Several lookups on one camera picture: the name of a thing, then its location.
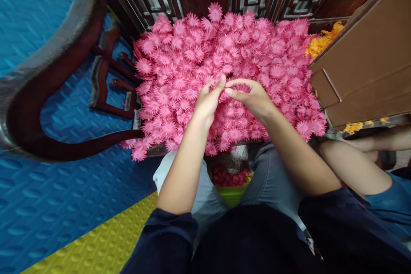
yellow foam mat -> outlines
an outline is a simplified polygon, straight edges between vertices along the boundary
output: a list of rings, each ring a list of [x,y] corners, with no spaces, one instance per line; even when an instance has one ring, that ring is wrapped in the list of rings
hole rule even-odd
[[[157,203],[157,192],[23,271],[24,274],[118,274]]]

leg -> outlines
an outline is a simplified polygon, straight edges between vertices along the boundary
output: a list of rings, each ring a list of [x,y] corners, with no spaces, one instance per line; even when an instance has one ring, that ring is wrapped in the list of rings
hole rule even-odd
[[[345,142],[361,152],[408,150],[411,149],[411,125],[385,129],[371,136]]]
[[[266,204],[293,219],[304,230],[298,216],[302,194],[288,178],[272,142],[265,143],[250,163],[254,177],[244,192],[240,205]]]
[[[348,143],[327,140],[320,145],[320,152],[332,170],[363,198],[385,192],[393,183],[385,171]]]
[[[160,166],[153,176],[157,192],[160,193],[161,187],[170,170],[171,164],[177,154],[177,150],[171,151],[164,156]],[[196,242],[198,242],[208,228],[221,216],[228,211],[228,206],[217,192],[217,189],[212,184],[207,173],[206,162],[203,161],[201,167],[200,180],[198,183],[197,195],[194,201],[193,210],[191,211],[193,218],[198,223],[198,233]]]

cardboard box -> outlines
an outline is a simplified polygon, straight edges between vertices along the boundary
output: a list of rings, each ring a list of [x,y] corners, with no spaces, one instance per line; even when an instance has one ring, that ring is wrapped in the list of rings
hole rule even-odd
[[[411,0],[367,0],[310,69],[336,129],[411,112]]]

forearm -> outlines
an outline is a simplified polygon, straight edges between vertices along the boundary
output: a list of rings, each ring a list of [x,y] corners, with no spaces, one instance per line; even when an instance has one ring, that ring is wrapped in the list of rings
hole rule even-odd
[[[411,149],[411,125],[397,126],[347,143],[362,152],[403,151]]]
[[[180,215],[191,212],[197,194],[209,127],[194,114],[167,174],[157,208]]]
[[[290,179],[303,194],[318,196],[341,188],[333,171],[274,106],[261,122]]]

person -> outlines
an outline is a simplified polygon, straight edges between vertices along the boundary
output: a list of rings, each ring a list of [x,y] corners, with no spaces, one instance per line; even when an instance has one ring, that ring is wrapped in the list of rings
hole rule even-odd
[[[327,140],[320,153],[358,200],[402,242],[411,241],[411,167],[385,172],[379,151],[411,149],[411,125],[355,140]]]
[[[236,83],[250,93],[232,89]],[[157,208],[122,273],[409,273],[411,252],[341,187],[258,82],[221,76],[211,92],[210,85],[178,151],[156,171]],[[230,210],[203,161],[222,91],[244,103],[271,139],[252,158],[254,177]],[[305,227],[322,258],[302,237]]]

